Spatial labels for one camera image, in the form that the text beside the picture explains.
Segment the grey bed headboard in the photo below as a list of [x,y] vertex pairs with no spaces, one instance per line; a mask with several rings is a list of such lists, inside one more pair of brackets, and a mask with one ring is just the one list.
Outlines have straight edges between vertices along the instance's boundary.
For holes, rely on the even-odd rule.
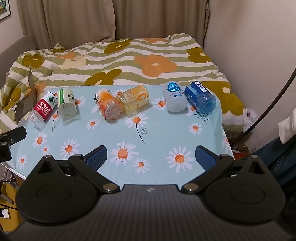
[[6,74],[9,72],[12,64],[17,60],[17,58],[31,50],[36,50],[37,45],[34,39],[28,35],[25,35],[21,39],[17,40],[8,49],[4,50],[0,55],[0,71],[1,79],[0,86],[3,87],[6,82]]

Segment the red label plastic cup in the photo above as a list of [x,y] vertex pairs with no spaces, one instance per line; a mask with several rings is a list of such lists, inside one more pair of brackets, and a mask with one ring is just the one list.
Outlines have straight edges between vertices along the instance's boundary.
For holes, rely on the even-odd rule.
[[57,105],[57,100],[57,97],[48,91],[33,107],[28,114],[28,119],[33,123],[34,128],[43,130],[47,119]]

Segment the framed wall picture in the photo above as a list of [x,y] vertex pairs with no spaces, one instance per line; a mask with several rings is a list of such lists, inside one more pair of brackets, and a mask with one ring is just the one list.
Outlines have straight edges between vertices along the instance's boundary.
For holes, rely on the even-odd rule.
[[9,0],[0,0],[0,20],[11,15]]

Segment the light blue daisy tablecloth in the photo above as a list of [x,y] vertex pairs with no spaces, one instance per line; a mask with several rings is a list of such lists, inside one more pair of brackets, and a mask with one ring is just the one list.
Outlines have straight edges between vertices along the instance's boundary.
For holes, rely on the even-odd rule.
[[43,130],[29,120],[22,121],[27,135],[11,147],[12,159],[7,162],[11,170],[26,178],[44,155],[63,160],[104,145],[107,160],[98,172],[118,186],[182,186],[205,170],[196,160],[197,146],[217,155],[232,153],[222,127],[220,104],[208,115],[197,113],[190,104],[171,113],[163,87],[150,85],[147,105],[117,120],[106,120],[94,101],[99,90],[99,86],[72,88],[80,117],[70,123],[64,123],[56,111]]

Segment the white cloth item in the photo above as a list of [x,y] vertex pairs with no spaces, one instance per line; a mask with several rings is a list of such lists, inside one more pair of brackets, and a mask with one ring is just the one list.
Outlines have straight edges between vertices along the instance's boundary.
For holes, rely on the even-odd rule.
[[288,118],[278,123],[278,129],[282,144],[287,143],[296,134],[296,108]]

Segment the yellow vitamin C cup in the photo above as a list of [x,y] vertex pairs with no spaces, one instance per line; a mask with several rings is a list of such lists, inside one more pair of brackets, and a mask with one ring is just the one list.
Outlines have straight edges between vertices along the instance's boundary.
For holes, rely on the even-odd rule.
[[126,114],[132,113],[149,103],[149,92],[143,85],[138,85],[116,96]]

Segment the black clamp mount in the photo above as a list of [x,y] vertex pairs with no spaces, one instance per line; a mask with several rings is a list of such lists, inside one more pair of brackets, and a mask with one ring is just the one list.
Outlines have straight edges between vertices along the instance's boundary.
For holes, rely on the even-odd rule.
[[27,135],[25,127],[20,126],[8,132],[1,134],[0,137],[0,163],[10,161],[11,146],[24,140]]

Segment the beige curtain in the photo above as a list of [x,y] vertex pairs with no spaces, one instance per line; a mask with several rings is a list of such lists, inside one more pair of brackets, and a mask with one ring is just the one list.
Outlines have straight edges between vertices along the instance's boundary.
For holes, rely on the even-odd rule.
[[23,33],[38,48],[88,42],[164,38],[186,33],[204,44],[208,1],[18,1]]

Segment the striped floral duvet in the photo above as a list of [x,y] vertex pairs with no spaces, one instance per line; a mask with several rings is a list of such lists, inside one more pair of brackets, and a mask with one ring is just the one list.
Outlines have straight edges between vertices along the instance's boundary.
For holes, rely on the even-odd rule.
[[201,82],[218,97],[227,134],[243,129],[244,105],[218,66],[188,34],[165,38],[85,43],[72,49],[56,44],[21,54],[1,87],[1,131],[16,127],[16,105],[31,91],[31,69],[38,94],[48,87],[89,85],[160,85],[170,80],[185,86]]

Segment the green label clear cup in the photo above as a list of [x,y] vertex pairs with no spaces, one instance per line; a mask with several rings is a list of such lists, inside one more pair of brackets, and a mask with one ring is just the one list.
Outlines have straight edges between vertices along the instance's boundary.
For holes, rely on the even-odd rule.
[[65,126],[81,118],[71,89],[64,87],[58,91],[57,111]]

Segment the white blue-cap label cup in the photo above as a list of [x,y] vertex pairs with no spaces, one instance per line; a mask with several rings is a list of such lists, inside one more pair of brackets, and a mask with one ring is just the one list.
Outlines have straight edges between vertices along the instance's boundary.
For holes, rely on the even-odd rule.
[[187,107],[187,99],[177,82],[167,82],[163,87],[163,94],[168,111],[179,113]]

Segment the brown cardboard piece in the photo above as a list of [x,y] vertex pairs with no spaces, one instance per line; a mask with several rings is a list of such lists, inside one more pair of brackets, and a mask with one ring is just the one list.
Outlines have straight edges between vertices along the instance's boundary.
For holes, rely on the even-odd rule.
[[15,121],[20,121],[20,119],[30,112],[37,104],[37,91],[31,69],[28,73],[28,82],[31,93],[17,104],[15,109]]

